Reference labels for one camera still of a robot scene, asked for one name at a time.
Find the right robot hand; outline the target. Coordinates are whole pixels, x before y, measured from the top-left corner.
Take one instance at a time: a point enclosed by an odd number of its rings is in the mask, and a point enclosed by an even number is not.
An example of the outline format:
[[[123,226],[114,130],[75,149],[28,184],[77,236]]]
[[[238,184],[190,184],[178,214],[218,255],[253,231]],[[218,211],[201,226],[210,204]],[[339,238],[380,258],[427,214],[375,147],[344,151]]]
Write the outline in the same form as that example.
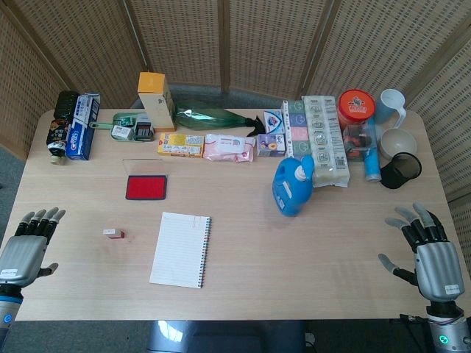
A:
[[[464,280],[455,245],[447,238],[442,222],[419,202],[413,209],[396,207],[399,218],[385,222],[399,229],[414,255],[414,271],[394,264],[385,254],[378,259],[391,274],[418,287],[430,302],[451,302],[465,292]]]

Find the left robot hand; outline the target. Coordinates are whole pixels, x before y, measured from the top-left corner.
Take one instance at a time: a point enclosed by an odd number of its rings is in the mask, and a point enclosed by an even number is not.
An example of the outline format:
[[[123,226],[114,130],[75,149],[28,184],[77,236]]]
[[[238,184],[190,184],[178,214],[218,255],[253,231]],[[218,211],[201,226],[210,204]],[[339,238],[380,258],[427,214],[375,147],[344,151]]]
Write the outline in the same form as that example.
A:
[[[52,275],[59,267],[43,267],[43,258],[65,210],[56,207],[27,213],[1,253],[1,284],[25,288],[40,277]]]

